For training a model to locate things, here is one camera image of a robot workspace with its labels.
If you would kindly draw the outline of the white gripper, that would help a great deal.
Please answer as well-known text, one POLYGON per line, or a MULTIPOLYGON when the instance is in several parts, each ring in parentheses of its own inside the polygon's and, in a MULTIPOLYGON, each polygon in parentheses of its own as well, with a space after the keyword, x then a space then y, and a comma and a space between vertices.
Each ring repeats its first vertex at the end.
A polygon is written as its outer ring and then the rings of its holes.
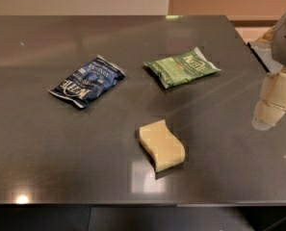
MULTIPOLYGON (((273 29, 272 57, 286 65, 286 12, 273 29)), ((258 131, 267 131, 286 114, 286 66, 277 73, 265 77, 252 119, 252 126, 258 131)))

